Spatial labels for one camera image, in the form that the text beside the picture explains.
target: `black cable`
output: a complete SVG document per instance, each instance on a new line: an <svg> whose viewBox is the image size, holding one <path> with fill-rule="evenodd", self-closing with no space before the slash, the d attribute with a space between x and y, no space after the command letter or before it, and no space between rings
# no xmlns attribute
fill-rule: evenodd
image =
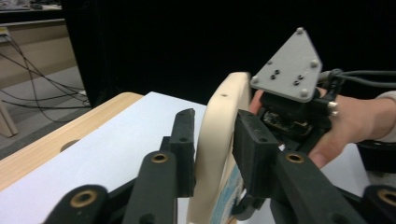
<svg viewBox="0 0 396 224"><path fill-rule="evenodd" d="M45 76L44 76L44 75L43 75L43 74L42 74L42 73L41 73L41 72L40 72L40 71L39 71L39 70L38 70L27 58L26 58L26 57L24 57L24 55L23 55L23 53L22 53L21 48L19 47L19 45L18 45L9 35L6 35L6 36L2 35L2 37L5 38L7 41L9 41L9 42L11 43L11 46L22 56L22 58L24 59L25 62L28 62L30 65L33 66L33 68L36 70L36 72L35 72L35 71L32 71L32 70L28 67L28 65L27 65L26 63L25 63L26 66L23 66L22 64L15 62L14 60L8 58L7 56L5 56L5 55L2 54L2 53L0 53L1 56L3 56L4 58L10 60L11 62L13 62L13 63L15 63L15 64L17 64L17 65L19 65L19 66L21 66L22 68L28 70L29 72L35 73L35 74L37 74L38 76L43 77L43 78L46 79L49 83L51 83L56 89L58 89L59 91L63 92L64 94L66 94L66 95L68 95L68 96L70 96L70 97L72 97L72 98L75 98L75 99L77 99L77 100L83 102L83 100L78 99L78 98L75 97L74 95L70 94L70 92L66 92L66 91L60 89L60 88L59 88L58 86L56 86L55 84L60 85L60 86L66 88L67 90L69 90L69 91L71 91L71 92L73 92L73 93L79 93L79 92L78 92L78 91L71 90L71 89L76 89L76 90L84 90L84 89L76 88L76 87L69 87L69 86L66 86L66 85L64 85L64 84L61 84L61 83L59 83L59 82L56 82L56 81L54 81L54 80L52 80L52 79L50 79L50 78L48 78L48 77L45 77Z"/></svg>
<svg viewBox="0 0 396 224"><path fill-rule="evenodd" d="M43 109L72 109L72 108L81 108L81 106L79 106L79 107L43 107L43 106L41 106L39 103L38 103L38 100L37 100L37 94L36 94L36 90L35 90L35 83L34 83L34 79L33 79L33 72L34 71L32 71L31 69L30 69L30 67L29 67L29 64L30 65L32 65L33 66L33 68L36 70L36 72L40 75L40 76L42 76L43 78L45 78L47 81L49 81L54 87L56 87L58 90L60 90L60 91L62 91L62 92L64 92L65 94L67 94L68 96L70 96L70 97L73 97L73 98L75 98L75 99L78 99L77 97L75 97L74 95L71 95L69 92L65 92L65 91L63 91L63 90L61 90L58 86L56 86L56 85L54 85L54 83L53 83L53 81L52 80L50 80L49 78L47 78L47 77L45 77L43 74L41 74L40 73L40 71L24 56L24 54L23 54L23 52L21 51L21 48L19 47L19 45L11 38L11 37L9 37L9 41L10 41L10 43L11 43L11 46L22 56L22 58L23 58L23 62L24 62L24 64L25 64L25 66L23 66L23 65L21 65L22 67L24 67L27 71L28 71L28 73L29 73L29 77L30 77L30 79L31 79L31 84L32 84L32 88L33 88L33 94L34 94L34 96L35 96L35 99L34 99L34 101L35 101L35 103L36 103L36 105L37 106L27 106L27 105L23 105L24 107L28 107L28 108L38 108L39 110L40 110L40 112L41 112L41 114L43 114L43 116L44 117L46 117L47 119L49 119L49 120L51 120L52 122L61 122L61 123L64 123L64 122L69 122L69 121L71 121L72 119L70 119L70 120L54 120L54 119L51 119L47 114L45 114L45 112L44 112L44 110Z"/></svg>
<svg viewBox="0 0 396 224"><path fill-rule="evenodd" d="M396 71L372 71L372 70L360 70L360 71L350 71L337 74L337 77L357 82L366 86L377 87L377 88L396 88L395 82L380 82L372 81L360 76L396 76Z"/></svg>
<svg viewBox="0 0 396 224"><path fill-rule="evenodd" d="M1 35L5 40L7 40L10 44L11 44L11 46L20 54L20 55L22 55L22 51L21 51L21 48L19 47L19 45L14 41L14 39L11 37L11 36L9 36L9 35ZM24 68L24 69L28 69L27 67L25 67L25 66L23 66L22 64L20 64L20 63L17 63L17 62L15 62L15 61L13 61L12 59L10 59L10 58L8 58L7 56L5 56L5 55L3 55L3 54L1 54L1 56L3 56L3 57L5 57L5 58L7 58L7 59L9 59L10 61L12 61L12 62L14 62L14 63L16 63L17 65L19 65L19 66L21 66L22 68ZM37 71L37 72L35 72L35 71L32 71L32 72L34 72L35 74L37 74L38 76L40 76L40 77L43 77L43 78L45 78L47 81L50 81L50 82L54 82L54 83L56 83L56 84L58 84L58 85L60 85L60 86L63 86L63 87L65 87L65 88L70 88L70 89L75 89L75 90L81 90L81 91L83 91L84 89L82 89L82 88L77 88L77 87L71 87L71 86L67 86L67 85L64 85L64 84L62 84L62 83L59 83L59 82L57 82L57 81L54 81L54 80L52 80L52 79L50 79L50 78L48 78L48 77L45 77L27 58L25 58L24 56L22 56L23 57L23 59L24 60L26 60L30 65L32 65L33 66L33 68Z"/></svg>
<svg viewBox="0 0 396 224"><path fill-rule="evenodd" d="M396 76L396 71L371 71L360 70L343 72L343 76L356 77L356 76Z"/></svg>
<svg viewBox="0 0 396 224"><path fill-rule="evenodd" d="M378 88L396 88L396 83L395 82L378 82L378 81L371 81L367 80L361 77L347 77L343 75L339 75L337 77L340 77L344 80L348 81L354 81L366 86L371 86L371 87L378 87Z"/></svg>
<svg viewBox="0 0 396 224"><path fill-rule="evenodd" d="M34 105L20 105L16 103L12 103L9 101L2 100L2 102L9 104L9 105L17 105L20 107L30 108L30 109L48 109L48 110L58 110L58 109L83 109L83 108L91 108L90 106L34 106Z"/></svg>
<svg viewBox="0 0 396 224"><path fill-rule="evenodd" d="M30 70L29 68L23 66L22 64L20 64L20 63L18 63L18 62L15 62L14 60L8 58L6 55L4 55L4 54L2 54L2 53L0 53L0 56L2 56L2 57L4 57L4 58L8 59L9 61L15 63L16 65L18 65L18 66L20 66L20 67L22 67L22 68L24 68L24 69L26 69L26 70ZM64 90L60 89L60 88L59 88L58 86L56 86L55 84L58 84L58 85L60 85L60 86L62 86L62 87L64 87L64 88L66 88L67 90L69 90L69 91L71 91L71 92L73 92L73 93L78 93L78 91L74 91L74 90L70 90L70 89L84 90L84 89L80 89L80 88L65 86L64 84L58 83L58 82L56 82L56 81L54 81L54 80L52 80L52 79L50 79L50 78L48 78L48 77L45 77L45 76L42 75L40 72L35 72L35 71L32 71L32 70L30 70L30 72L31 72L31 73L34 73L34 74L36 74L36 75L38 75L39 77L43 77L43 78L46 79L49 83L51 83L52 86L54 86L56 89L58 89L59 91L65 93L65 94L70 94L70 92L65 92Z"/></svg>
<svg viewBox="0 0 396 224"><path fill-rule="evenodd" d="M1 91L3 94L5 94L5 95L7 95L7 96L10 96L10 97L12 97L12 98L14 98L14 99L17 99L17 100L22 100L22 101L35 101L35 99L23 99L23 98L14 96L14 95L12 95L12 94L6 92L6 91L3 91L3 90L0 90L0 91ZM66 97L66 96L69 96L69 95L52 96L52 97L49 97L49 98L36 99L36 100L37 100L37 101L47 101L47 100L53 100L53 99L62 98L62 97Z"/></svg>

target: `metal mounting plate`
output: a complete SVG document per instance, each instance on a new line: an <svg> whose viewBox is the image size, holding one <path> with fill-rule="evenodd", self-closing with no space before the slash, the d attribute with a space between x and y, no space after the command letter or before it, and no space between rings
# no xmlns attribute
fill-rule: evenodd
<svg viewBox="0 0 396 224"><path fill-rule="evenodd" d="M304 28L298 28L250 80L250 86L306 103L314 95L321 68L322 63L308 33Z"/></svg>

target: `gray floor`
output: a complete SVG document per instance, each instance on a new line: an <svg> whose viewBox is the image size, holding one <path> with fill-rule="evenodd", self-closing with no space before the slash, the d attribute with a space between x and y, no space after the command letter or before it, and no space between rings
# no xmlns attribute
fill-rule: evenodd
<svg viewBox="0 0 396 224"><path fill-rule="evenodd" d="M89 105L87 97L84 95L85 92L83 90L82 81L76 67L63 70L59 73L49 75L48 77L63 85L78 88L76 91L81 92L81 94L75 94L73 97L65 96L46 101L39 101L38 103L40 106L83 107ZM64 95L64 92L55 88L44 78L35 79L35 90L37 99ZM24 82L16 86L2 89L2 91L0 91L0 98L3 101L9 101L16 104L36 106L35 101L19 100L9 96L7 93L21 99L34 99L35 97L31 82ZM6 103L4 103L4 105L14 120L19 133L12 137L0 135L0 160L30 143L33 143L35 140L41 138L47 133L65 125L67 121L78 118L90 110L89 108L73 108L40 111L39 109L24 108Z"/></svg>

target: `human hand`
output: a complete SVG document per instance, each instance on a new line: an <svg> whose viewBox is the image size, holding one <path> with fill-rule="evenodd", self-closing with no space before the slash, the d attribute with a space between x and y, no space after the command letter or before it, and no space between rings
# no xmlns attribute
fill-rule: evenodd
<svg viewBox="0 0 396 224"><path fill-rule="evenodd" d="M250 112L262 107L263 91L256 91ZM309 153L309 158L321 168L341 154L348 143L378 139L386 135L396 121L396 104L391 99L359 100L337 96L338 115L330 117L332 128L325 133Z"/></svg>

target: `wooden table edge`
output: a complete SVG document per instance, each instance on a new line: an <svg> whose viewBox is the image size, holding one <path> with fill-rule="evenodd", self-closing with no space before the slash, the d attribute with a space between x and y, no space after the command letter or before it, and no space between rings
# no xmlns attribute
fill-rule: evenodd
<svg viewBox="0 0 396 224"><path fill-rule="evenodd" d="M29 146L0 160L0 191L58 155L65 144L79 140L93 132L142 97L143 95L133 92L120 93Z"/></svg>

